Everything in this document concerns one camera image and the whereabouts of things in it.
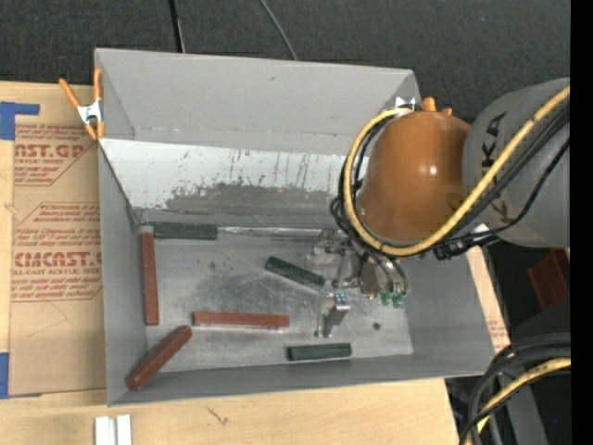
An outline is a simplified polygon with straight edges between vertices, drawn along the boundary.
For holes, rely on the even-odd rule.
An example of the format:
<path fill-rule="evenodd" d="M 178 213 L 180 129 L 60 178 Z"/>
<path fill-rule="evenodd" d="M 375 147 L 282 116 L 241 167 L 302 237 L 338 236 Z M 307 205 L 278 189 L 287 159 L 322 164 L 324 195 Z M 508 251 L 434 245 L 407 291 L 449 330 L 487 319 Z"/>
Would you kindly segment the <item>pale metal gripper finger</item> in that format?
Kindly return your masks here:
<path fill-rule="evenodd" d="M 330 293 L 319 300 L 317 336 L 330 337 L 335 326 L 342 323 L 351 306 L 343 293 Z"/>
<path fill-rule="evenodd" d="M 329 240 L 315 244 L 306 256 L 306 267 L 313 272 L 336 273 L 342 265 L 346 248 Z"/>

